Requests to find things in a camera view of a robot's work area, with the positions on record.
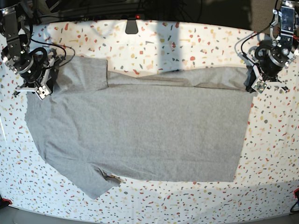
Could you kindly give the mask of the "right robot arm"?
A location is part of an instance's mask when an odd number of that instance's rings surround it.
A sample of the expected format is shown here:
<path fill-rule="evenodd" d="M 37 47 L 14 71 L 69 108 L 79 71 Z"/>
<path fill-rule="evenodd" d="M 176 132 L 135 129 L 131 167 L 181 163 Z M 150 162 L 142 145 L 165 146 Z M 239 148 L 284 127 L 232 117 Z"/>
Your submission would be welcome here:
<path fill-rule="evenodd" d="M 59 67 L 66 55 L 58 55 L 57 44 L 48 44 L 50 50 L 38 47 L 30 50 L 33 42 L 33 22 L 36 16 L 24 0 L 2 0 L 0 2 L 0 33 L 7 46 L 0 52 L 3 63 L 24 83 L 17 86 L 14 96 L 21 92 L 36 94 L 40 100 L 53 92 Z"/>

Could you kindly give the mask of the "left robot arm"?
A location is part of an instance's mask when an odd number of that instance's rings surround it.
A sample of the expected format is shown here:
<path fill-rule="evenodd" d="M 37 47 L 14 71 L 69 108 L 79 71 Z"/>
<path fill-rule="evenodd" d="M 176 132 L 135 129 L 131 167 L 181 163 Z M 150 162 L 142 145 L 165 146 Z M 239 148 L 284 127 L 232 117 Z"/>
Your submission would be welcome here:
<path fill-rule="evenodd" d="M 267 28 L 270 29 L 271 43 L 259 43 L 254 51 L 255 61 L 243 51 L 243 46 L 250 38 L 264 31 L 260 31 L 241 44 L 242 56 L 252 66 L 252 71 L 245 84 L 249 93 L 263 93 L 272 86 L 289 91 L 287 86 L 278 79 L 278 74 L 299 56 L 299 2 L 297 0 L 283 0 L 279 8 L 272 10 L 273 17 Z"/>

